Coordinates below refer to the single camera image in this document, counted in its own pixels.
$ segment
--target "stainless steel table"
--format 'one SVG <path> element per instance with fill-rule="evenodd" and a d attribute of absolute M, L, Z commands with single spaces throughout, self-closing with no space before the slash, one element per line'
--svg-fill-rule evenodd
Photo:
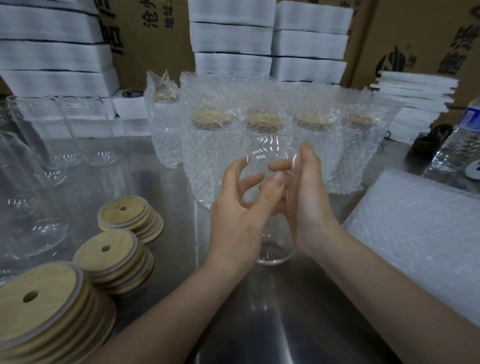
<path fill-rule="evenodd" d="M 96 213 L 107 201 L 138 194 L 165 220 L 148 244 L 155 257 L 149 279 L 116 298 L 114 334 L 179 286 L 204 261 L 210 234 L 209 211 L 195 202 L 182 167 L 169 170 L 156 158 L 150 138 L 118 138 L 124 157 L 93 168 L 81 164 L 54 188 L 53 198 L 70 216 L 72 231 L 55 249 L 28 262 L 71 259 L 99 233 Z M 409 146 L 384 141 L 365 171 L 365 186 L 386 167 L 420 174 L 422 163 L 405 159 Z M 465 181 L 466 189 L 478 188 Z M 331 196 L 340 221 L 364 192 Z M 219 310 L 191 354 L 196 363 L 395 363 L 395 354 L 325 272 L 295 253 L 275 266 L 255 266 Z"/>

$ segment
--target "left hand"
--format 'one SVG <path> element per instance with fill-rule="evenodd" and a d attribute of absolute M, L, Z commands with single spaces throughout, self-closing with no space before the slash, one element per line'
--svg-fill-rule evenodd
<path fill-rule="evenodd" d="M 212 229 L 206 261 L 221 269 L 233 269 L 240 279 L 258 258 L 265 224 L 282 198 L 286 183 L 285 174 L 276 172 L 264 182 L 255 202 L 247 205 L 241 201 L 243 195 L 264 179 L 263 174 L 256 174 L 239 181 L 247 165 L 247 158 L 243 158 L 225 170 L 222 189 L 210 209 Z"/>

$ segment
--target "bottle label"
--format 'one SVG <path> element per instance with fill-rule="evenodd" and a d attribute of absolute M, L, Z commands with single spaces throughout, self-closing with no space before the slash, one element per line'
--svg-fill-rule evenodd
<path fill-rule="evenodd" d="M 475 108 L 466 109 L 458 126 L 480 131 L 480 110 Z"/>

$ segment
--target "glass tumbler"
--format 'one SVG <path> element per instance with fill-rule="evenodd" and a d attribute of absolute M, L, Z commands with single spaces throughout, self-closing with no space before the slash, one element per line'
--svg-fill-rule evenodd
<path fill-rule="evenodd" d="M 60 97 L 60 107 L 85 162 L 98 167 L 117 160 L 112 124 L 99 97 Z"/>
<path fill-rule="evenodd" d="M 293 187 L 297 174 L 299 144 L 294 137 L 282 135 L 244 136 L 240 145 L 241 157 L 247 156 L 249 163 L 240 174 L 240 179 L 263 173 L 267 179 L 273 175 L 268 165 L 280 159 L 291 161 L 288 171 L 287 189 Z M 260 195 L 258 186 L 249 189 L 243 200 L 253 202 Z M 293 254 L 293 239 L 287 218 L 278 213 L 268 218 L 262 237 L 258 264 L 276 265 L 285 262 Z"/>
<path fill-rule="evenodd" d="M 3 243 L 15 258 L 42 253 L 70 229 L 52 206 L 45 175 L 31 149 L 13 133 L 0 137 L 0 225 Z"/>
<path fill-rule="evenodd" d="M 43 166 L 53 170 L 53 175 L 55 170 L 73 167 L 82 160 L 56 99 L 9 96 L 7 101 L 27 143 L 40 156 Z"/>

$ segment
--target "hand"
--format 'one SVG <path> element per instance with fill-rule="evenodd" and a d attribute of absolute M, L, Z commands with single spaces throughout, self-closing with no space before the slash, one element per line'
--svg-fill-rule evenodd
<path fill-rule="evenodd" d="M 285 174 L 277 172 L 264 181 L 264 187 L 253 204 L 241 201 L 247 190 L 262 182 L 263 174 L 239 181 L 248 165 L 245 157 L 227 168 L 222 189 L 211 206 L 212 231 L 207 263 L 222 270 L 233 269 L 240 279 L 255 264 L 268 217 L 285 191 Z"/>
<path fill-rule="evenodd" d="M 321 240 L 340 228 L 330 207 L 320 159 L 310 142 L 304 142 L 301 145 L 301 164 L 292 159 L 281 159 L 271 163 L 268 169 L 292 172 L 287 175 L 287 193 L 277 209 L 287 217 L 296 245 L 312 256 Z"/>

